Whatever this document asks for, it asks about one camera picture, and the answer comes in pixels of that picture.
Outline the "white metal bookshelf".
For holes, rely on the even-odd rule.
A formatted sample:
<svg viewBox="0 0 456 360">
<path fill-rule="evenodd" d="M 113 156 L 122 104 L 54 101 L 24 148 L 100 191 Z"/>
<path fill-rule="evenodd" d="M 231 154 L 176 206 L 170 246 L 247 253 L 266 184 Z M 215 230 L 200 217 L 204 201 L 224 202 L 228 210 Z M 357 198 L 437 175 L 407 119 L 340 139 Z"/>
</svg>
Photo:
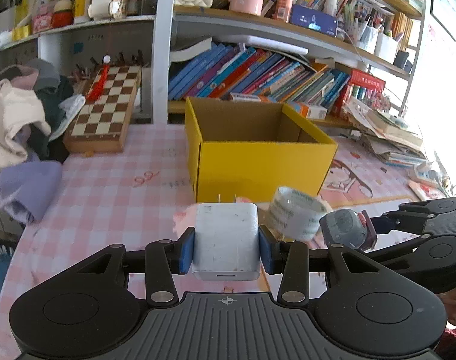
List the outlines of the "white metal bookshelf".
<svg viewBox="0 0 456 360">
<path fill-rule="evenodd" d="M 338 20 L 336 37 L 273 18 L 277 0 L 263 0 L 260 16 L 229 10 L 229 0 L 210 8 L 175 6 L 174 0 L 128 0 L 123 19 L 93 20 L 91 0 L 0 0 L 0 71 L 34 58 L 79 80 L 94 75 L 110 55 L 116 65 L 142 68 L 139 119 L 165 123 L 184 100 L 168 100 L 170 53 L 198 43 L 234 43 L 334 61 L 386 83 L 393 111 L 407 109 L 419 51 L 409 45 L 413 23 L 425 11 L 405 0 L 293 0 Z"/>
</svg>

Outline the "yellow cardboard box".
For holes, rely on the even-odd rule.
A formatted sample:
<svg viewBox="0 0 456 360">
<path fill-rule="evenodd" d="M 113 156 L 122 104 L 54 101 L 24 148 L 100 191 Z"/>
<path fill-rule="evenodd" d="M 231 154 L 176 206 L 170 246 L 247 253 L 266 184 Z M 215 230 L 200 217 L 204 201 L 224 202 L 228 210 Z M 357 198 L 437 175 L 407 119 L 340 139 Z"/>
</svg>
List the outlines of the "yellow cardboard box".
<svg viewBox="0 0 456 360">
<path fill-rule="evenodd" d="M 337 143 L 280 103 L 189 97 L 188 169 L 197 203 L 265 203 L 281 186 L 317 196 Z"/>
</svg>

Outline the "white power adapter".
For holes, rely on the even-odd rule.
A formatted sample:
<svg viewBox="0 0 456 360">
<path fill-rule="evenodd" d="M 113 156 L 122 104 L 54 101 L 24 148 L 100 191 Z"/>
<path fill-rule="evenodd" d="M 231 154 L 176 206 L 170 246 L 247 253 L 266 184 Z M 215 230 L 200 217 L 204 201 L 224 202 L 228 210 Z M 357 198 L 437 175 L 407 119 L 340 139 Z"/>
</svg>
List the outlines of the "white power adapter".
<svg viewBox="0 0 456 360">
<path fill-rule="evenodd" d="M 253 203 L 202 203 L 195 217 L 193 274 L 202 281 L 260 276 L 259 223 Z"/>
</svg>

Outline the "blue white medicine box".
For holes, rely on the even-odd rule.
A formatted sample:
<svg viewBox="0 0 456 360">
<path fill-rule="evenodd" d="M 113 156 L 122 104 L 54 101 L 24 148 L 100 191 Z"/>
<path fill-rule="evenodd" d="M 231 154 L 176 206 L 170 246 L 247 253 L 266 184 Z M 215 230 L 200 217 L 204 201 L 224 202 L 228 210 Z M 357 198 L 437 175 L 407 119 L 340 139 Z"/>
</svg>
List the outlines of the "blue white medicine box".
<svg viewBox="0 0 456 360">
<path fill-rule="evenodd" d="M 288 102 L 288 105 L 306 119 L 325 120 L 327 116 L 327 109 L 322 106 L 301 102 Z"/>
</svg>

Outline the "pink plush toy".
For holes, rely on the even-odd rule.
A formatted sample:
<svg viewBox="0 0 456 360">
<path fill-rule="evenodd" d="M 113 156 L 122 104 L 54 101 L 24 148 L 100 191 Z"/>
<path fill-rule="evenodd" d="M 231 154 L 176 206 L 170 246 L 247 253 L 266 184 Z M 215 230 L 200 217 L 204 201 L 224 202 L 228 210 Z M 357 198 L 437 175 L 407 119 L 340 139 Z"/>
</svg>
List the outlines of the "pink plush toy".
<svg viewBox="0 0 456 360">
<path fill-rule="evenodd" d="M 173 216 L 173 233 L 179 237 L 184 233 L 184 231 L 189 227 L 194 227 L 196 222 L 196 215 L 198 208 L 200 208 L 202 203 L 196 203 L 189 205 L 184 211 L 179 211 Z M 249 199 L 244 197 L 239 197 L 235 199 L 235 206 L 252 206 L 257 209 L 257 206 L 251 202 Z"/>
</svg>

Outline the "row of leaning books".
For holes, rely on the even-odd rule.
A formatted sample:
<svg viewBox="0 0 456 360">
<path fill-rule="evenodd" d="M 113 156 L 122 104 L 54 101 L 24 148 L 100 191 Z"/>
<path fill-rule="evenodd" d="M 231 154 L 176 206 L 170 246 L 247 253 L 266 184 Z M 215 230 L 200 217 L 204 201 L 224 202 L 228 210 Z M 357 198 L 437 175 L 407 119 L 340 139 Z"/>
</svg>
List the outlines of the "row of leaning books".
<svg viewBox="0 0 456 360">
<path fill-rule="evenodd" d="M 334 61 L 310 60 L 280 50 L 207 41 L 170 53 L 168 100 L 188 97 L 229 100 L 229 94 L 266 96 L 328 110 L 351 74 Z"/>
</svg>

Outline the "pink lotion bottle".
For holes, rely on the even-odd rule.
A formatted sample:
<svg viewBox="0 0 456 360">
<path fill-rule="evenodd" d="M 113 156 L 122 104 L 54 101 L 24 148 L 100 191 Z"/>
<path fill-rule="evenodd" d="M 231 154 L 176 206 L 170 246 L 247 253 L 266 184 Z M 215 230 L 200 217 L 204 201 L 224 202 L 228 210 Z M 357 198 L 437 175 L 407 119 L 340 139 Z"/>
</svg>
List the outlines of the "pink lotion bottle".
<svg viewBox="0 0 456 360">
<path fill-rule="evenodd" d="M 273 18 L 287 23 L 290 19 L 293 0 L 277 0 Z"/>
</svg>

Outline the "grey toy car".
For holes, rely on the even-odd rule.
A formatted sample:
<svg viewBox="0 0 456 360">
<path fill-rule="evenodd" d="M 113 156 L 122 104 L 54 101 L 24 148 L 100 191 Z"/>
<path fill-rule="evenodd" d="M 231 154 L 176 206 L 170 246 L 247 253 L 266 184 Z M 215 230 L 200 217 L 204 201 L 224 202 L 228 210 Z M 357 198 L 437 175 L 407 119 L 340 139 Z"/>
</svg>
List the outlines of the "grey toy car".
<svg viewBox="0 0 456 360">
<path fill-rule="evenodd" d="M 355 250 L 372 250 L 377 233 L 367 211 L 351 209 L 332 211 L 320 219 L 325 244 L 340 244 Z"/>
</svg>

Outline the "white orange toothbrush box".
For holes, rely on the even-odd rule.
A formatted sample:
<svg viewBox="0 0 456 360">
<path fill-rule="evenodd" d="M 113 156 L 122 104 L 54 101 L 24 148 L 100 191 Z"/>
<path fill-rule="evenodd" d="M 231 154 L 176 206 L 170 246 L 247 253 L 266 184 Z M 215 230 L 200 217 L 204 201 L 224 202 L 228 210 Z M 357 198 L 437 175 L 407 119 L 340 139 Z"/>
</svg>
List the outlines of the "white orange toothbrush box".
<svg viewBox="0 0 456 360">
<path fill-rule="evenodd" d="M 231 93 L 229 94 L 229 101 L 232 102 L 267 102 L 267 103 L 276 103 L 276 100 L 271 99 L 270 97 L 254 95 L 254 94 L 241 94 L 241 93 Z"/>
</svg>

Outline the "stack of papers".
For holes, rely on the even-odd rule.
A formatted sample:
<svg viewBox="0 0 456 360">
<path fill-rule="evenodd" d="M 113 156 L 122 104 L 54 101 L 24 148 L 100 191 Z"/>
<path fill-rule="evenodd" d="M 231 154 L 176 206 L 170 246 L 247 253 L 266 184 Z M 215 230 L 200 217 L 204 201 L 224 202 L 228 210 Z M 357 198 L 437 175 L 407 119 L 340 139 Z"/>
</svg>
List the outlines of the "stack of papers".
<svg viewBox="0 0 456 360">
<path fill-rule="evenodd" d="M 354 97 L 342 110 L 359 129 L 361 143 L 382 162 L 412 167 L 426 160 L 420 133 L 408 129 L 402 119 L 373 110 Z"/>
</svg>

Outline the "pile of clothes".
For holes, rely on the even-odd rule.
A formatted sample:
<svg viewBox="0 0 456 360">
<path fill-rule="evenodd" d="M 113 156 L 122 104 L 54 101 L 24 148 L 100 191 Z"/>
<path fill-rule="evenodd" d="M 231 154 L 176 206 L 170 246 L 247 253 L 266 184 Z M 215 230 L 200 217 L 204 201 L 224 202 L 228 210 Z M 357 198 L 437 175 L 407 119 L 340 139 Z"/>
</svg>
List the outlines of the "pile of clothes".
<svg viewBox="0 0 456 360">
<path fill-rule="evenodd" d="M 68 77 L 34 58 L 0 72 L 0 211 L 26 225 L 45 215 L 61 180 L 49 144 L 85 105 Z"/>
</svg>

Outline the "smartphone on shelf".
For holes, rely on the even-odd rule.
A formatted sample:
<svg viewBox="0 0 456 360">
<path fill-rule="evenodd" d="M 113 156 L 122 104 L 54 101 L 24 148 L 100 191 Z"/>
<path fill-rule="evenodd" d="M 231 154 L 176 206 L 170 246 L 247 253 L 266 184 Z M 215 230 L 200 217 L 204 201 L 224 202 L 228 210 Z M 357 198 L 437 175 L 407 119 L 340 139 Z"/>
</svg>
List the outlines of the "smartphone on shelf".
<svg viewBox="0 0 456 360">
<path fill-rule="evenodd" d="M 308 7 L 294 5 L 291 9 L 290 23 L 333 38 L 337 35 L 338 20 L 334 16 Z"/>
</svg>

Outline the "wooden chess board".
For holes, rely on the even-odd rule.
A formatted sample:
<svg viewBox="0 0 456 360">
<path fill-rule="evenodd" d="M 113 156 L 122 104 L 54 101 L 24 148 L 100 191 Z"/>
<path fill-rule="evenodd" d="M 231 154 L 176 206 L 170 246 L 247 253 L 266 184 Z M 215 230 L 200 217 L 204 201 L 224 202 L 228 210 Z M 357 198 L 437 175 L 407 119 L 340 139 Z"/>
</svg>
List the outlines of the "wooden chess board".
<svg viewBox="0 0 456 360">
<path fill-rule="evenodd" d="M 64 134 L 64 145 L 71 153 L 118 153 L 124 149 L 142 68 L 110 67 L 99 100 L 88 104 L 87 94 L 100 70 L 88 81 L 89 86 L 83 92 L 85 105 Z"/>
</svg>

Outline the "red tassel ornament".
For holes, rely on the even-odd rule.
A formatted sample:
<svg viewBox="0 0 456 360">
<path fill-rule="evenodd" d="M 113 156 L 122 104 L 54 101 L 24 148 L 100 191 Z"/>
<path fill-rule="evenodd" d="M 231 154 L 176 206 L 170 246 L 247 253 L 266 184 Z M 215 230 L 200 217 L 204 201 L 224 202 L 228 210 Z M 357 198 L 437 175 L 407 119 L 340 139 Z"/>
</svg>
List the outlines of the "red tassel ornament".
<svg viewBox="0 0 456 360">
<path fill-rule="evenodd" d="M 102 94 L 103 86 L 107 80 L 108 72 L 110 68 L 111 56 L 103 56 L 103 66 L 101 67 L 100 74 L 97 75 L 97 79 L 94 81 L 90 92 L 87 94 L 86 102 L 93 104 L 97 102 Z"/>
</svg>

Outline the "clear printed tape roll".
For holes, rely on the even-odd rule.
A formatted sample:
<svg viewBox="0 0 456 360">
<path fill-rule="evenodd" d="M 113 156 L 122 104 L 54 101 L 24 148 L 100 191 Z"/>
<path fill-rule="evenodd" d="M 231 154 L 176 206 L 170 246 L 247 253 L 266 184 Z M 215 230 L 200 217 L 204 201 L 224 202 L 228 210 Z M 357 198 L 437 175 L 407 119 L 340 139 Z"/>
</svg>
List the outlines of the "clear printed tape roll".
<svg viewBox="0 0 456 360">
<path fill-rule="evenodd" d="M 266 214 L 267 226 L 285 238 L 308 242 L 317 235 L 320 219 L 328 211 L 314 197 L 281 186 L 275 192 Z"/>
</svg>

